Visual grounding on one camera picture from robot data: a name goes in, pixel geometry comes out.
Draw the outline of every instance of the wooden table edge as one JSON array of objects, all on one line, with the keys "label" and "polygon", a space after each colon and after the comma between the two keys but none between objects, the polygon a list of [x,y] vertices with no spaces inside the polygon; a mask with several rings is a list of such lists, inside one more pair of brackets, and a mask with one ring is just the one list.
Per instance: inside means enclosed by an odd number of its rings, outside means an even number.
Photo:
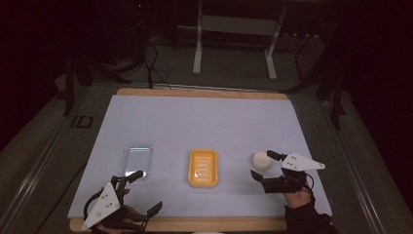
[{"label": "wooden table edge", "polygon": [[[70,230],[82,232],[83,220],[70,219]],[[283,217],[152,217],[147,232],[284,231]]]},{"label": "wooden table edge", "polygon": [[198,90],[152,90],[122,88],[118,96],[149,96],[149,97],[189,97],[189,98],[249,98],[249,99],[288,99],[285,94],[240,92],[240,91],[198,91]]}]

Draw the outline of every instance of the clear plastic container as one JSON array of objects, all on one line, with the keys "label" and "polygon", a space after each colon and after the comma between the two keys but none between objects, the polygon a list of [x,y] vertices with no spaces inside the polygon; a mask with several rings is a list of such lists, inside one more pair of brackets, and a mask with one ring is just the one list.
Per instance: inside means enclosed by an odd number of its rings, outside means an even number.
[{"label": "clear plastic container", "polygon": [[137,171],[143,171],[143,177],[134,183],[147,180],[150,176],[152,151],[150,143],[127,144],[122,158],[120,176],[129,176]]},{"label": "clear plastic container", "polygon": [[189,159],[188,179],[194,187],[214,187],[218,182],[218,158],[214,150],[194,149]]}]

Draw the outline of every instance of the human hand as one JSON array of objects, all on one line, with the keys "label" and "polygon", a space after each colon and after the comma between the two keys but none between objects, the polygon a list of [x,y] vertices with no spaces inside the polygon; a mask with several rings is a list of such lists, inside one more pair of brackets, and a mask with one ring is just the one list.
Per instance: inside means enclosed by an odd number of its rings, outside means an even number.
[{"label": "human hand", "polygon": [[[130,207],[130,206],[128,206],[128,205],[124,205],[124,207],[125,207],[126,209],[128,209],[128,211],[129,211],[130,213],[132,213],[132,214],[138,214],[138,212],[137,212],[134,208],[132,208],[132,207]],[[130,222],[130,223],[132,223],[133,220],[130,219],[130,218],[124,218],[124,219],[122,219],[122,222]],[[101,230],[101,231],[104,231],[104,232],[106,232],[106,233],[108,233],[108,234],[122,234],[122,233],[124,233],[124,230],[122,230],[122,229],[108,228],[108,227],[105,227],[103,224],[98,225],[98,226],[97,226],[97,229],[99,229],[99,230]]]},{"label": "human hand", "polygon": [[286,203],[292,209],[302,207],[311,202],[312,192],[304,186],[295,193],[283,193]]}]

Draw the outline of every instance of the table leg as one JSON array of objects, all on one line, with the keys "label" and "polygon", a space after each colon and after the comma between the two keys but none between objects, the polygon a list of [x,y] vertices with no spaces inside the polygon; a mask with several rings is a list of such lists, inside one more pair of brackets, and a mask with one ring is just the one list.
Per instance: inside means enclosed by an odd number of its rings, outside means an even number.
[{"label": "table leg", "polygon": [[270,76],[270,80],[272,81],[277,80],[276,69],[274,68],[274,61],[273,61],[273,51],[274,51],[274,48],[276,47],[277,39],[280,36],[280,30],[282,29],[282,21],[284,19],[285,12],[286,12],[286,7],[283,7],[278,23],[276,24],[276,27],[274,28],[274,34],[273,34],[273,39],[271,41],[270,48],[264,51],[265,60],[267,62],[268,74]]},{"label": "table leg", "polygon": [[203,0],[198,1],[198,28],[197,28],[197,48],[195,51],[194,69],[192,73],[199,75],[201,73],[201,61],[203,59]]}]

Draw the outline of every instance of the table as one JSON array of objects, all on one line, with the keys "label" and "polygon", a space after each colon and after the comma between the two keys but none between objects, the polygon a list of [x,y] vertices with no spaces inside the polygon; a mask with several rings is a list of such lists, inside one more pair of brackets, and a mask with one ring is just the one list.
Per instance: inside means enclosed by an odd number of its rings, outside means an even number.
[{"label": "table", "polygon": [[[163,96],[163,97],[192,97],[192,98],[247,98],[247,99],[282,99],[285,95],[264,93],[240,92],[193,92],[193,91],[162,91],[162,90],[135,90],[121,89],[121,96]],[[81,218],[72,218],[70,228],[80,231],[83,223]],[[147,231],[267,231],[284,230],[285,224],[282,217],[262,216],[224,216],[224,217],[162,217],[155,216],[148,223]]]}]

